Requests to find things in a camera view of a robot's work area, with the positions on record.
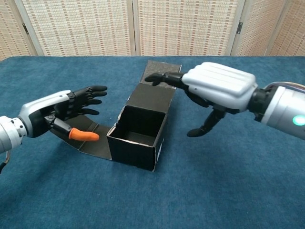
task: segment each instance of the table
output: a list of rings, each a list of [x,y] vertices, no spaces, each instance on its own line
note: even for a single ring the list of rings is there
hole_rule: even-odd
[[[1,115],[51,93],[108,86],[99,116],[112,126],[148,60],[205,61],[273,81],[305,84],[305,57],[12,57],[0,62]],[[209,134],[188,138],[211,108],[177,90],[170,134],[150,172],[78,152],[50,132],[24,138],[0,174],[0,228],[294,228],[305,227],[305,141],[227,115]]]

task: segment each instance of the robotic hand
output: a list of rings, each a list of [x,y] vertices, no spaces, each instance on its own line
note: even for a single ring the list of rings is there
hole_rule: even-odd
[[[303,85],[273,82],[259,88],[253,74],[213,62],[204,62],[187,73],[153,73],[145,80],[153,86],[165,82],[181,88],[193,102],[213,108],[201,127],[187,133],[189,137],[205,135],[226,113],[250,111],[256,121],[305,139]]]
[[[6,159],[0,165],[0,173],[10,158],[10,151],[22,144],[23,137],[36,138],[50,129],[78,141],[97,141],[99,136],[71,128],[64,121],[79,115],[98,115],[99,112],[86,106],[101,104],[95,97],[105,96],[106,86],[91,86],[75,92],[60,91],[24,104],[18,117],[0,117],[0,154],[6,152]]]

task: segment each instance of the screen hinge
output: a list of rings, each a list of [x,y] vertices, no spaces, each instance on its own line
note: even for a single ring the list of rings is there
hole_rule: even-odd
[[[240,34],[240,32],[242,30],[242,26],[243,26],[242,22],[238,23],[238,27],[237,27],[237,31],[236,31],[237,34]]]
[[[27,34],[29,34],[28,29],[27,29],[27,27],[25,26],[25,24],[22,23],[22,25],[23,25],[23,28],[24,28],[25,32],[26,32]]]

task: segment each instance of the beige room divider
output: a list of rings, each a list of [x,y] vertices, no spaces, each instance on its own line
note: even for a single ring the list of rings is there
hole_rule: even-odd
[[[16,4],[46,56],[131,55],[127,0],[21,0]]]
[[[284,4],[285,0],[247,0],[231,55],[264,56]]]
[[[267,55],[305,56],[305,0],[288,0]]]
[[[0,0],[0,61],[12,56],[36,55],[11,0]]]
[[[305,0],[0,0],[18,55],[305,55]]]
[[[135,0],[140,55],[229,55],[242,0]]]

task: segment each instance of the teal indicator light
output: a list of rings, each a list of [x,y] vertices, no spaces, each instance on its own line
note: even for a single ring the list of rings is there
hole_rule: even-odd
[[[297,115],[292,119],[295,125],[305,125],[305,116],[304,115]]]

